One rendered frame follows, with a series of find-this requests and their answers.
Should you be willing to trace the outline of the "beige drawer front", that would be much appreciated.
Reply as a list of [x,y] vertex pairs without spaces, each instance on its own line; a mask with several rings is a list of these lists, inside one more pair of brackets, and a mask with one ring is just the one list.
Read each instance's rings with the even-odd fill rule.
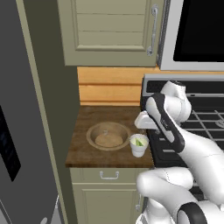
[[148,168],[71,168],[73,183],[135,183]]

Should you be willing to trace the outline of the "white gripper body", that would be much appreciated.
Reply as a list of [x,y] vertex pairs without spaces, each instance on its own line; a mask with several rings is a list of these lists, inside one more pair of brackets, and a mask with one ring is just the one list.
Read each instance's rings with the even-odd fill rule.
[[156,123],[149,117],[146,110],[141,111],[136,120],[134,121],[135,126],[138,129],[142,130],[157,130],[158,126]]

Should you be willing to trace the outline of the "black and silver stove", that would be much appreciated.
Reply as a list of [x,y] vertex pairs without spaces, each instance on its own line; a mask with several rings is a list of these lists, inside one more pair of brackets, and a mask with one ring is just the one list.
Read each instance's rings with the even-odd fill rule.
[[224,203],[224,75],[146,74],[141,110],[155,93],[186,98],[186,117],[177,121],[182,139],[170,143],[162,131],[147,129],[157,168],[187,167],[198,189],[211,201]]

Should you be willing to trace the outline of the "tan ice bowl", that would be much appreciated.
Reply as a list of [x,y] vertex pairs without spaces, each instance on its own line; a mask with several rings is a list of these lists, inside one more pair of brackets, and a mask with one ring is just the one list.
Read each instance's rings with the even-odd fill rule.
[[118,122],[99,122],[90,127],[86,137],[90,145],[101,151],[117,151],[130,143],[131,131]]

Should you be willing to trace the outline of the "grey fridge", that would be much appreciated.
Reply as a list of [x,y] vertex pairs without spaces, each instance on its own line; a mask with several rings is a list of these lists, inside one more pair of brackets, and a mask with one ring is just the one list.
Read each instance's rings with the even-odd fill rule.
[[0,0],[0,224],[65,224],[16,0]]

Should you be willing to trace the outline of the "white glass of lemonade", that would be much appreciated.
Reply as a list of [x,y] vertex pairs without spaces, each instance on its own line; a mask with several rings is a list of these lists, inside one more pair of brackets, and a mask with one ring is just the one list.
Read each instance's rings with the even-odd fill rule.
[[140,158],[144,155],[149,145],[149,139],[146,135],[134,134],[129,138],[129,144],[133,156],[136,158]]

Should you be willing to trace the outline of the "white microwave oven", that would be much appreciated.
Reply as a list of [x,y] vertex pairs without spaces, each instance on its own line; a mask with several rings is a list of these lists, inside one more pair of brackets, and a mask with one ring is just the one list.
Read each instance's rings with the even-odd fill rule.
[[157,64],[224,72],[224,0],[165,0]]

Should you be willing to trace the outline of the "beige base cupboard door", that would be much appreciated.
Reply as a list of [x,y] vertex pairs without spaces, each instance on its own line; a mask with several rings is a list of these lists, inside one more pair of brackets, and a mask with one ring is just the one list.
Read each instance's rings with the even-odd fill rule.
[[73,184],[78,224],[135,224],[144,203],[141,196],[138,212],[138,194],[134,183]]

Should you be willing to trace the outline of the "beige wall cupboard door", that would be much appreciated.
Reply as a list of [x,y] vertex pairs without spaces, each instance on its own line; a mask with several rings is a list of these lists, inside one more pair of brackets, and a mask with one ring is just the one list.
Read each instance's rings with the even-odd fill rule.
[[[57,0],[65,64],[91,67],[154,67],[165,0]],[[158,5],[154,53],[151,45]]]

